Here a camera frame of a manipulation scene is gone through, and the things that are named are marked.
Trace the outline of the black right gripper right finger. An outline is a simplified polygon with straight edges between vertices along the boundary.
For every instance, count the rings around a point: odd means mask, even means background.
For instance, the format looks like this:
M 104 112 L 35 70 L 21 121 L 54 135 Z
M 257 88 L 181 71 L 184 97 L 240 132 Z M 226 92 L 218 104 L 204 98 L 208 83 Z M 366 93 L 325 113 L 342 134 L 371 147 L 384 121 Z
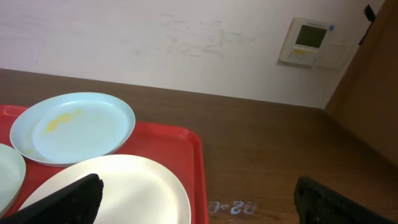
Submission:
M 395 224 L 306 176 L 298 178 L 294 202 L 300 224 Z

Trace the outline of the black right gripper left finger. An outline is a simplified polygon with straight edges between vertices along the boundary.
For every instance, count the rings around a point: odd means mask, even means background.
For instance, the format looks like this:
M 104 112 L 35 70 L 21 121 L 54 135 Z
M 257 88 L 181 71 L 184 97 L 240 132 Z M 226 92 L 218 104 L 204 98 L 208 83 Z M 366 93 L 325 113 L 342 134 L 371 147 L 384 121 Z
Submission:
M 93 224 L 104 183 L 89 174 L 47 197 L 1 219 L 1 224 Z

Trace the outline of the white plate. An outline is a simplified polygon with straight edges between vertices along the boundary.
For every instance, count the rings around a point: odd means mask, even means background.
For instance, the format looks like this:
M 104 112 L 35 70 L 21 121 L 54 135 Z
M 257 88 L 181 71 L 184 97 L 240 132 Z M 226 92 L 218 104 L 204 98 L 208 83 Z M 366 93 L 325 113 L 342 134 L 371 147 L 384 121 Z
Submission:
M 192 212 L 185 188 L 163 165 L 140 156 L 115 154 L 74 164 L 35 190 L 22 208 L 87 176 L 104 183 L 96 224 L 190 224 Z

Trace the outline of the pale green plate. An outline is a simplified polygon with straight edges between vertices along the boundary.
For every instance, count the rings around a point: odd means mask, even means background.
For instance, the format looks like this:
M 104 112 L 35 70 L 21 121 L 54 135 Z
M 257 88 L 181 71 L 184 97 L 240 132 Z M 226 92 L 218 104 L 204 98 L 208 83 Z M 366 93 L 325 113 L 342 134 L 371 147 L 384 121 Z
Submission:
M 16 200 L 24 182 L 26 164 L 24 158 L 14 148 L 1 144 L 1 217 Z

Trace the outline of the light blue plate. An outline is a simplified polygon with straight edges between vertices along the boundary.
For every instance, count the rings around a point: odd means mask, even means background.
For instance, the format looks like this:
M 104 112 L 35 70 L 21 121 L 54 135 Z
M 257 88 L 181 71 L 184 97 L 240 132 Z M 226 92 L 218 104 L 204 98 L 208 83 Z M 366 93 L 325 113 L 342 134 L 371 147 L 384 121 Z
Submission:
M 10 141 L 24 157 L 67 167 L 116 152 L 136 125 L 132 108 L 104 93 L 78 92 L 41 101 L 20 114 Z

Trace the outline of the red plastic tray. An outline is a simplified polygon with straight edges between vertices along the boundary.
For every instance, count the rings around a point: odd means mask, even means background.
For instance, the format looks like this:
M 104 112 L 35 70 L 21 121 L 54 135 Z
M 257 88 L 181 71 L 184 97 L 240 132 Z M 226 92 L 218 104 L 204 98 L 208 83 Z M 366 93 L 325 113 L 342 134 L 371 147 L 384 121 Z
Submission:
M 26 109 L 1 105 L 1 144 L 11 146 L 11 126 Z M 191 223 L 209 223 L 203 149 L 201 140 L 193 131 L 178 126 L 137 122 L 132 135 L 116 153 L 146 157 L 168 168 L 187 191 L 192 211 Z M 65 169 L 45 166 L 30 159 L 25 159 L 25 163 L 24 183 L 5 217 L 16 213 L 34 190 Z

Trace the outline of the brown wooden side panel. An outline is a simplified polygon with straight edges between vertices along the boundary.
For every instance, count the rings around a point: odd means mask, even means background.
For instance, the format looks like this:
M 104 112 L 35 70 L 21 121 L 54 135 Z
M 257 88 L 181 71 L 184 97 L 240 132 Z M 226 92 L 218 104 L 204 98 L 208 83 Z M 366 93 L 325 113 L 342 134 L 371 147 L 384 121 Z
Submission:
M 325 108 L 397 164 L 397 1 L 385 1 Z

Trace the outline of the white wall control panel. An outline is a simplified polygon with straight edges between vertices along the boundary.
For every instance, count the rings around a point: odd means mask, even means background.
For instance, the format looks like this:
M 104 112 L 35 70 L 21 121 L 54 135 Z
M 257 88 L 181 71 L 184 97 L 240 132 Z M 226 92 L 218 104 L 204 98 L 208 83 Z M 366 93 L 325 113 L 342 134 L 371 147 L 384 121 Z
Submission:
M 325 51 L 335 25 L 294 17 L 282 46 L 279 61 L 312 67 Z

